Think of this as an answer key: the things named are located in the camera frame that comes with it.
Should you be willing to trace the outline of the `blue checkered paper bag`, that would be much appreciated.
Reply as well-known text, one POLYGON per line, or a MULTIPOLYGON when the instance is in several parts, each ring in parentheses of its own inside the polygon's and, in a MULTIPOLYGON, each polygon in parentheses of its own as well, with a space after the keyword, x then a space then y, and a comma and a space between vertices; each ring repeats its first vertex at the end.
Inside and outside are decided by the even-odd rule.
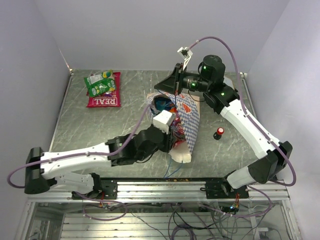
POLYGON ((161 91, 149 93, 146 96, 146 103, 152 105, 148 114, 150 120, 161 112, 155 107, 154 98, 156 97, 165 97, 172 100, 176 106, 177 113, 179 114, 186 141, 177 147, 173 147, 169 152, 169 155, 171 158, 170 161, 178 163, 178 168, 180 169, 183 164, 188 164, 192 161, 192 154, 200 125, 200 98, 197 96, 190 96, 186 93, 181 93, 179 95, 161 91))

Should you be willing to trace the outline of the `red REAL crisps bag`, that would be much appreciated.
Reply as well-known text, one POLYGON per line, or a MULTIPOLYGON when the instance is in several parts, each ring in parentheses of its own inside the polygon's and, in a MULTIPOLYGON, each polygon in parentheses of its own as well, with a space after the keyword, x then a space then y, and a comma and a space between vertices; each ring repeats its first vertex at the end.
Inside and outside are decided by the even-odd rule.
POLYGON ((86 95, 88 96, 87 108, 104 108, 104 107, 121 107, 120 86, 121 86, 121 73, 119 71, 114 72, 116 90, 113 91, 113 97, 103 97, 102 94, 96 97, 90 97, 88 90, 86 95))

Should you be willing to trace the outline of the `green candy bag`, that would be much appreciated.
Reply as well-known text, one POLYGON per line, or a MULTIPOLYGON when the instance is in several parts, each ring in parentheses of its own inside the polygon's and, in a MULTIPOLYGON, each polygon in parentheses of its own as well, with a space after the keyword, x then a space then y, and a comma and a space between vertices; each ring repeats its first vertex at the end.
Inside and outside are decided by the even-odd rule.
POLYGON ((117 89, 115 75, 112 70, 84 77, 83 79, 90 97, 97 97, 117 89))

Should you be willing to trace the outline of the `red pink candy bag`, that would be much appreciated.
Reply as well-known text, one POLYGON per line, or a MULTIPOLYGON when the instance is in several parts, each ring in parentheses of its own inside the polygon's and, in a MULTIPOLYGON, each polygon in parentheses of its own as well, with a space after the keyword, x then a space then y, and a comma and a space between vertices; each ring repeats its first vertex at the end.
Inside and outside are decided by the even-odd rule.
POLYGON ((177 112, 175 113, 174 120, 172 121, 170 127, 173 132, 173 136, 175 137, 175 142, 173 145, 175 148, 186 141, 185 131, 183 129, 180 116, 177 112))

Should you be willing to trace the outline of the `purple Fox's candy bag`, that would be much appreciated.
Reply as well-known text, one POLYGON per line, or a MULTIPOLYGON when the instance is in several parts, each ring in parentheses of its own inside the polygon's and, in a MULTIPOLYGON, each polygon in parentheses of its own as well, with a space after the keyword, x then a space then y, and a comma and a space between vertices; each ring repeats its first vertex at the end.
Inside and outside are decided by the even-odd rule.
POLYGON ((105 98, 112 98, 114 95, 113 95, 112 91, 108 91, 108 92, 103 93, 102 96, 105 98))

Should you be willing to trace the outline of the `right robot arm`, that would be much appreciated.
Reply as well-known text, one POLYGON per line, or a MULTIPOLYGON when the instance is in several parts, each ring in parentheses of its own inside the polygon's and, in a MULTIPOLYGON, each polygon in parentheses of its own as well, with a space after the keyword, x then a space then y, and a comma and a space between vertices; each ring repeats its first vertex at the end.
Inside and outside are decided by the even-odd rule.
POLYGON ((257 160, 229 173, 220 186, 221 194, 233 197, 238 188, 252 183, 274 181, 288 163, 293 150, 288 141, 281 142, 258 122, 241 101, 238 90, 224 83, 226 66, 217 55, 207 55, 198 66, 198 73, 185 70, 177 63, 172 73, 154 88, 168 94, 180 94, 183 89, 200 92, 215 113, 230 122, 253 149, 257 160))

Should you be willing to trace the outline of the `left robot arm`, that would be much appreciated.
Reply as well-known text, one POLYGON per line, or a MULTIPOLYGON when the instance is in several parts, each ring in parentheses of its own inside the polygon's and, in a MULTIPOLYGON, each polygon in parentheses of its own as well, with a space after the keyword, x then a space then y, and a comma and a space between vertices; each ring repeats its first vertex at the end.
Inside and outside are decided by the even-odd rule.
POLYGON ((145 163, 157 151, 169 153, 175 141, 172 130, 165 132, 151 125, 137 134, 117 136, 82 149, 45 152, 33 147, 26 160, 24 192, 35 195, 62 187, 96 199, 103 190, 100 176, 80 175, 77 171, 145 163))

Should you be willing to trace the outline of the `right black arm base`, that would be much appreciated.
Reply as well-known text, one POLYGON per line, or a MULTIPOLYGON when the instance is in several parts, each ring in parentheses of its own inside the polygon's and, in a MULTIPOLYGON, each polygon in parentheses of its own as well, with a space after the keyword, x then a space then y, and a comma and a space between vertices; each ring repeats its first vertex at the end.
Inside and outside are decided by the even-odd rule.
POLYGON ((208 178, 205 185, 200 188, 200 191, 205 192, 207 199, 248 199, 249 193, 247 186, 240 188, 232 188, 224 178, 208 178))

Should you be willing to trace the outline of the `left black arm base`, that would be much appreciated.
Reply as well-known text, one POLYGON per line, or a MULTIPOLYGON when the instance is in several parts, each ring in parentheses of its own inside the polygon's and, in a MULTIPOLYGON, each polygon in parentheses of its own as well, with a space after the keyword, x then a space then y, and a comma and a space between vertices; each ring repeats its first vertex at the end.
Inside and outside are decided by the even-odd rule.
POLYGON ((93 182, 82 182, 76 185, 76 189, 71 192, 72 200, 81 200, 82 197, 76 192, 87 198, 95 200, 115 200, 118 195, 118 184, 114 180, 101 180, 94 186, 93 182))

